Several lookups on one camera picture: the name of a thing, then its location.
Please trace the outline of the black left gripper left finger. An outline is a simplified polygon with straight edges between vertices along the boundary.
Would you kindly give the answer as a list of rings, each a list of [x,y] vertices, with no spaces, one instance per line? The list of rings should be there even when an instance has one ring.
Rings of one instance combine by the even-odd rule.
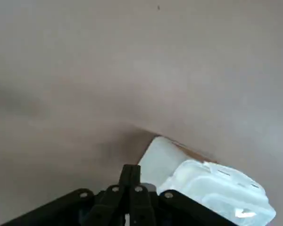
[[[123,166],[119,182],[94,194],[90,189],[76,189],[4,226],[120,226],[125,224],[128,188],[132,165]]]

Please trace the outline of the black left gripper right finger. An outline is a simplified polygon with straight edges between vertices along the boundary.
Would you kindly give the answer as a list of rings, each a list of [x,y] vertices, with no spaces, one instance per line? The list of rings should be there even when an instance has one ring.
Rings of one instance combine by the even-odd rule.
[[[235,223],[176,190],[158,195],[141,184],[141,167],[131,165],[130,224],[134,226],[234,226]]]

